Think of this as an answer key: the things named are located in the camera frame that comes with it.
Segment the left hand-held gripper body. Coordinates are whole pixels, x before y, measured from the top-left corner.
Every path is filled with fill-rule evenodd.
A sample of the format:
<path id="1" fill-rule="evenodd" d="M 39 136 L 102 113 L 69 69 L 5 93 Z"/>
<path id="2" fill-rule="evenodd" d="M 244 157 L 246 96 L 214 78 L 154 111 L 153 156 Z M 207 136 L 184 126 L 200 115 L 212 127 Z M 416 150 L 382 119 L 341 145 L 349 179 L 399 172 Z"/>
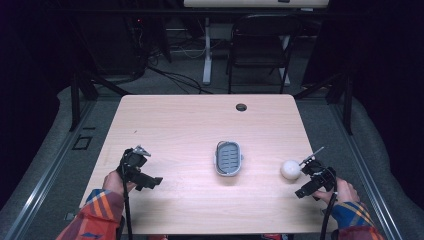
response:
<path id="1" fill-rule="evenodd" d="M 124 151 L 116 171 L 124 183 L 135 183 L 137 191 L 141 191 L 143 188 L 154 189 L 161 184 L 163 178 L 152 177 L 143 173 L 141 168 L 147 162 L 147 156 L 136 154 L 133 150 L 134 148 L 130 148 Z"/>

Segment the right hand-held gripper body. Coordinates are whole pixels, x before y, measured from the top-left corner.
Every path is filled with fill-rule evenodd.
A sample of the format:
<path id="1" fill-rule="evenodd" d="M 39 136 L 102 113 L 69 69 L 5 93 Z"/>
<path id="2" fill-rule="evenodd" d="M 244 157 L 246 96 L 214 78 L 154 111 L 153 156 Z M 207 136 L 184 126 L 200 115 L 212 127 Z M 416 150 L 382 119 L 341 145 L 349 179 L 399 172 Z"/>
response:
<path id="1" fill-rule="evenodd" d="M 312 195 L 320 188 L 327 192 L 336 186 L 336 171 L 332 167 L 324 166 L 320 161 L 313 160 L 301 168 L 301 172 L 310 177 L 310 181 L 295 192 L 298 198 Z"/>

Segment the white round ball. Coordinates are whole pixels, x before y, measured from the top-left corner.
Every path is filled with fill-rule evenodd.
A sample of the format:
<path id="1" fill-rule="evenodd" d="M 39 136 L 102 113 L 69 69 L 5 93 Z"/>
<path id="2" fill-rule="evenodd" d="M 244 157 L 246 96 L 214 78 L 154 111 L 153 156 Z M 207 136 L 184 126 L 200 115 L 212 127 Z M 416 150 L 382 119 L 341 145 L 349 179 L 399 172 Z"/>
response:
<path id="1" fill-rule="evenodd" d="M 301 167 L 298 162 L 294 160 L 285 161 L 280 168 L 282 176 L 288 180 L 296 180 L 300 177 Z"/>

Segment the grey oval soap dish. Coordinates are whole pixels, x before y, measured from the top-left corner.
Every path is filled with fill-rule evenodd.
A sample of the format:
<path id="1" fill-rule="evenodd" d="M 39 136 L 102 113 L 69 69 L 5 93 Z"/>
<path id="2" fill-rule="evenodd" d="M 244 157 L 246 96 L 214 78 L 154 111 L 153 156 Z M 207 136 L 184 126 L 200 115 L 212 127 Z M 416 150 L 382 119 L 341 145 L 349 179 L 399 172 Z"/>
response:
<path id="1" fill-rule="evenodd" d="M 243 156 L 237 142 L 220 141 L 215 149 L 214 165 L 216 172 L 225 177 L 232 177 L 239 173 L 242 167 Z"/>

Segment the person's left hand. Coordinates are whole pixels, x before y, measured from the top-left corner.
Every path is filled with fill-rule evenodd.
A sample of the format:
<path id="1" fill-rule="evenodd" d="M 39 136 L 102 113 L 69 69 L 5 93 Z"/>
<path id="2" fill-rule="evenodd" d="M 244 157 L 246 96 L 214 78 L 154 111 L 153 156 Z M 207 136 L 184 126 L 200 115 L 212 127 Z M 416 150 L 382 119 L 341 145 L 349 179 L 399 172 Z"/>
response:
<path id="1" fill-rule="evenodd" d="M 123 195 L 124 191 L 130 192 L 136 187 L 135 183 L 124 183 L 116 171 L 105 176 L 102 188 Z"/>

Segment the person's right hand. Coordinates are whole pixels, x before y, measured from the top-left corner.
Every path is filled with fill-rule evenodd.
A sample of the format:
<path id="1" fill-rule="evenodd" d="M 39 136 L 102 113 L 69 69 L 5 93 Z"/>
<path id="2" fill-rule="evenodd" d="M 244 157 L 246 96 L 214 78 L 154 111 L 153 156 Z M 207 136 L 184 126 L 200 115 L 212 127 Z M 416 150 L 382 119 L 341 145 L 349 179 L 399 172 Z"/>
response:
<path id="1" fill-rule="evenodd" d="M 360 197 L 353 185 L 344 179 L 336 178 L 337 183 L 337 203 L 344 202 L 359 202 Z M 331 192 L 316 191 L 312 194 L 313 197 L 323 200 L 326 204 L 330 203 Z"/>

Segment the black folding chair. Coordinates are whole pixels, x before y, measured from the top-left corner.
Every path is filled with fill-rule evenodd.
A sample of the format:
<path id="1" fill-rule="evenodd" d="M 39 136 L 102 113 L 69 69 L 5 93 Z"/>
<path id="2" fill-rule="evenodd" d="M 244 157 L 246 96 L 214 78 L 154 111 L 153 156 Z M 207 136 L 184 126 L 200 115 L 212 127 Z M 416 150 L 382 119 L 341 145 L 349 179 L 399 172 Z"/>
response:
<path id="1" fill-rule="evenodd" d="M 291 60 L 293 41 L 302 30 L 294 15 L 251 14 L 238 19 L 231 29 L 227 61 L 228 92 L 232 92 L 234 68 L 283 69 L 280 93 L 283 92 Z"/>

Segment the white desk with legs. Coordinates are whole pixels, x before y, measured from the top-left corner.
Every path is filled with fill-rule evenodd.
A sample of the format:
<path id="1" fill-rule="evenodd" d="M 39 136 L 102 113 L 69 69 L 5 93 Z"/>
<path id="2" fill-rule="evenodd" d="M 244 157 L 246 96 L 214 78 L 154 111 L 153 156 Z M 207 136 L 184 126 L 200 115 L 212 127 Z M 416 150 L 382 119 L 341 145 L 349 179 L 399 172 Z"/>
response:
<path id="1" fill-rule="evenodd" d="M 325 9 L 330 0 L 183 0 L 186 8 L 192 10 L 265 10 L 295 9 L 309 13 L 315 9 Z M 212 76 L 212 43 L 213 39 L 229 40 L 229 23 L 212 23 L 210 17 L 206 17 L 205 23 L 205 60 L 203 71 L 203 83 L 211 84 Z"/>

